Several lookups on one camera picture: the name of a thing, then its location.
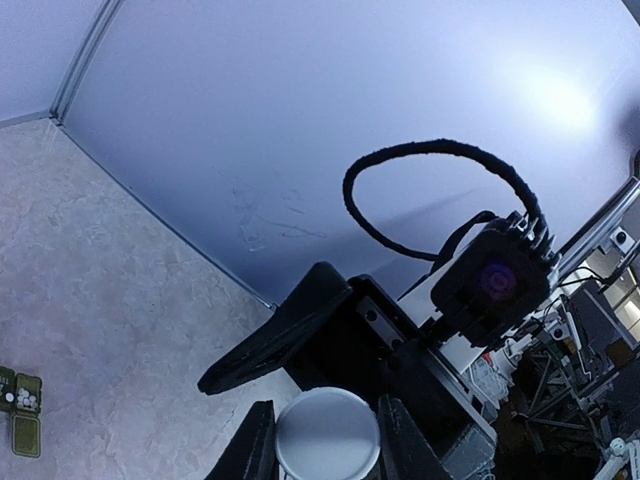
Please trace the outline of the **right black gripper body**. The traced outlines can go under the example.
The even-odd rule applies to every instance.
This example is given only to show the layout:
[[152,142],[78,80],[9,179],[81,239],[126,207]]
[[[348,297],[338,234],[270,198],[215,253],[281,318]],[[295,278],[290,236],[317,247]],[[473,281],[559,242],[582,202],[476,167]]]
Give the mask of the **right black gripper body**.
[[289,298],[304,312],[329,310],[285,365],[300,389],[339,387],[372,407],[383,395],[398,399],[452,478],[489,478],[497,434],[483,415],[485,405],[372,279],[309,273]]

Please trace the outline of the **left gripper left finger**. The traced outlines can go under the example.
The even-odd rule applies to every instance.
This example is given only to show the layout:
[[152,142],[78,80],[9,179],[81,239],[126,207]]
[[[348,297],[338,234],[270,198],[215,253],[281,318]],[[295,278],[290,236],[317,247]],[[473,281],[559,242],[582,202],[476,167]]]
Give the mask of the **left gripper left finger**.
[[256,401],[205,480],[275,479],[275,429],[273,401]]

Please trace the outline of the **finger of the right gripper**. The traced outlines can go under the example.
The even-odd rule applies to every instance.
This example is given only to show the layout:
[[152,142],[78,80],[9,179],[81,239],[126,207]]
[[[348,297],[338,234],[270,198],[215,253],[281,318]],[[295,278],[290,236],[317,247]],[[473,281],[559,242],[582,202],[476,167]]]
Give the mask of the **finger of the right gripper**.
[[314,264],[265,324],[208,368],[199,391],[220,394],[282,368],[352,293],[330,263]]

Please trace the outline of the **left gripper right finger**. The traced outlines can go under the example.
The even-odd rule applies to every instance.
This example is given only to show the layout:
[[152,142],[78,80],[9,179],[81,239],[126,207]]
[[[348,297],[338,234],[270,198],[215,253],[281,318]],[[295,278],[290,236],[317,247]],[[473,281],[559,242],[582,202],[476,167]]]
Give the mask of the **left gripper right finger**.
[[380,475],[389,480],[449,480],[450,473],[427,442],[400,399],[378,400]]

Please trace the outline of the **small white pill bottle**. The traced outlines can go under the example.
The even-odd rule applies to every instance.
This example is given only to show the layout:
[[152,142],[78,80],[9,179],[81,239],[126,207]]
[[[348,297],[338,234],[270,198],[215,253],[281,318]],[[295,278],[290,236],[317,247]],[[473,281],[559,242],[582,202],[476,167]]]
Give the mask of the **small white pill bottle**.
[[275,453],[289,479],[363,479],[373,471],[380,449],[375,413],[344,389],[303,392],[276,422]]

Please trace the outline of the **green pill organizer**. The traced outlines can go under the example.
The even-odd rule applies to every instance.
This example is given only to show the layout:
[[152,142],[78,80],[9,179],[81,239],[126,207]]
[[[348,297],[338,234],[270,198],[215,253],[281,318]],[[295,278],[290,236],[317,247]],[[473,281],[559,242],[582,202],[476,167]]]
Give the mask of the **green pill organizer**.
[[41,456],[42,387],[38,376],[1,367],[1,412],[9,415],[11,449],[17,456]]

